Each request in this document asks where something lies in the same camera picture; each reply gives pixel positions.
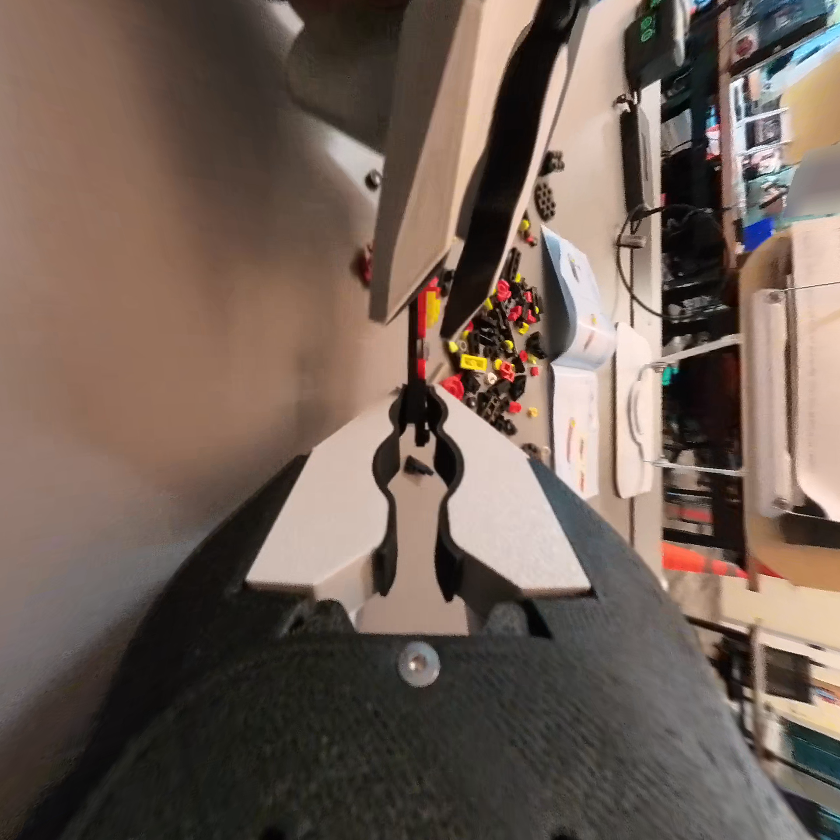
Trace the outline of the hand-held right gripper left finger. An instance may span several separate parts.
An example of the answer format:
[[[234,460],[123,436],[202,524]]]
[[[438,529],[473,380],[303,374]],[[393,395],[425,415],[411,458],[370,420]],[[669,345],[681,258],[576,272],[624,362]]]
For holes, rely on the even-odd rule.
[[[306,457],[246,575],[249,589],[336,602],[353,629],[396,578],[402,387]]]

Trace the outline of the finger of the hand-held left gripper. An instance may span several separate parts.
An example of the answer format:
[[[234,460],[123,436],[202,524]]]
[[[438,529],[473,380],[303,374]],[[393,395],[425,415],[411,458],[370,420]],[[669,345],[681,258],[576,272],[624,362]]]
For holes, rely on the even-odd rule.
[[[539,2],[507,64],[440,325],[443,338],[462,332],[505,264],[548,150],[588,15],[588,2]]]
[[[374,230],[373,321],[392,321],[454,244],[502,80],[538,5],[408,3]]]

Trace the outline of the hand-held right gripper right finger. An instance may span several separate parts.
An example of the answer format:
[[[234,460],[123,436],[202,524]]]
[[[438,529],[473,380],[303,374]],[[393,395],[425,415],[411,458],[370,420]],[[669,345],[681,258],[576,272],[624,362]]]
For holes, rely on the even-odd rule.
[[[436,581],[481,634],[498,612],[525,634],[551,634],[552,611],[592,606],[592,583],[538,476],[540,463],[440,386],[427,389],[437,515]]]

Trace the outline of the black and red lego assembly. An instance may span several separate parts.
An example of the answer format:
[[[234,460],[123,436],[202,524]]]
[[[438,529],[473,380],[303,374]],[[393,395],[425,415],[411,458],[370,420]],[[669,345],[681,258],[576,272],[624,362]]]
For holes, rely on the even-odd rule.
[[[407,383],[404,397],[406,424],[414,425],[415,445],[430,438],[427,422],[427,294],[426,284],[408,307]]]

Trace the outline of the pile of loose lego pieces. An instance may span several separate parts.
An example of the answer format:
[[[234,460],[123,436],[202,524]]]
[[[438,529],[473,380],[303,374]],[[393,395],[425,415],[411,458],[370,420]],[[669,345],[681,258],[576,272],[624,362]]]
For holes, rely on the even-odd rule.
[[[506,438],[520,436],[517,418],[538,419],[529,389],[547,379],[548,341],[541,331],[548,309],[541,287],[522,271],[522,248],[536,250],[541,234],[529,208],[522,212],[494,286],[452,338],[441,338],[451,372],[439,365],[434,381]]]

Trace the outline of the lego instruction booklet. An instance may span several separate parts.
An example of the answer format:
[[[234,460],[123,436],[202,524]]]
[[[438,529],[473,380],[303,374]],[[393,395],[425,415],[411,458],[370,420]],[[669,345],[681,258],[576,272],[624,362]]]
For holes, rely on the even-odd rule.
[[[551,431],[554,472],[585,500],[600,492],[599,374],[614,357],[616,327],[602,305],[587,256],[541,226],[545,286],[560,294],[554,324],[562,340],[551,351]]]

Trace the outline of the black power brick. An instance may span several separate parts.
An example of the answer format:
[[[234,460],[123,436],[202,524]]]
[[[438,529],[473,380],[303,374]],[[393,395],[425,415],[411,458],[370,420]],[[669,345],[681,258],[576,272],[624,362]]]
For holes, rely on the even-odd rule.
[[[647,116],[632,98],[622,100],[619,131],[625,208],[629,216],[655,205],[654,155]]]

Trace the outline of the black device with green markings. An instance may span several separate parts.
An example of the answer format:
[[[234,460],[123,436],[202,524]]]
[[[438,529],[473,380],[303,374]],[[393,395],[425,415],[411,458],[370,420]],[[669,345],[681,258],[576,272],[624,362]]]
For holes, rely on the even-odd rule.
[[[673,74],[686,60],[691,2],[644,1],[624,33],[625,75],[641,91]]]

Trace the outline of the orange bar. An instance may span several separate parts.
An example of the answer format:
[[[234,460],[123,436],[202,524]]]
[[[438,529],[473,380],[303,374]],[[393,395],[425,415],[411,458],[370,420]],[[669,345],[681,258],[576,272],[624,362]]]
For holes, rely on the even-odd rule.
[[[661,561],[665,571],[713,574],[747,580],[748,573],[735,563],[711,558],[703,553],[672,542],[661,543]]]

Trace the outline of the cluttered storage shelf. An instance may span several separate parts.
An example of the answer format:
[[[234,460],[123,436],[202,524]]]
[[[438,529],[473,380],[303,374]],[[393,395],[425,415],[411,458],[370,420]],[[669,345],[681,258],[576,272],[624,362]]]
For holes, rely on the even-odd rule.
[[[660,370],[655,467],[710,486],[712,535],[667,529],[671,542],[747,553],[742,456],[739,274],[794,223],[838,217],[838,145],[800,144],[800,94],[838,50],[838,2],[704,2],[689,20],[686,60],[663,79],[665,128],[690,111],[689,139],[664,150],[663,341],[693,343]]]

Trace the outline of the pale plastic container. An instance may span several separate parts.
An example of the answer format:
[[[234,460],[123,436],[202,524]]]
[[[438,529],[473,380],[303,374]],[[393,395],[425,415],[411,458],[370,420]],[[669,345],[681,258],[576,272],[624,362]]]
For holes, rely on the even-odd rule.
[[[748,556],[838,592],[838,217],[768,239],[738,284]]]

